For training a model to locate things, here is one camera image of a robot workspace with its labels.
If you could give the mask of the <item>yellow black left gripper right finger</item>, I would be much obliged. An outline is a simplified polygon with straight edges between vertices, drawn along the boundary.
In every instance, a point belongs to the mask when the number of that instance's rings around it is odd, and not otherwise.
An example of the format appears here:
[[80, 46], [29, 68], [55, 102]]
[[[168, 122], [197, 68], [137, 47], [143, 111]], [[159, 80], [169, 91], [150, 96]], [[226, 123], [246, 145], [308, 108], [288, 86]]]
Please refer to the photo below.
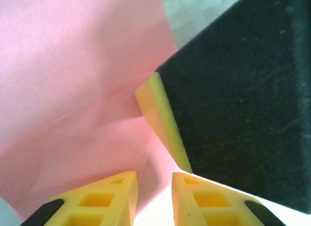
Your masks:
[[172, 174], [177, 226], [282, 226], [257, 199], [186, 173]]

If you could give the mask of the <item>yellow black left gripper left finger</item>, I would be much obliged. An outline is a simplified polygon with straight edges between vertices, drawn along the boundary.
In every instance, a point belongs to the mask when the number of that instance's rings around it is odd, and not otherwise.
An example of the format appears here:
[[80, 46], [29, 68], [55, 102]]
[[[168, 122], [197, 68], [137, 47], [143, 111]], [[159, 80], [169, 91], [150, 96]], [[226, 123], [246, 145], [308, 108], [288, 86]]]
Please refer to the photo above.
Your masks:
[[126, 171], [53, 197], [22, 225], [131, 226], [137, 200], [137, 173]]

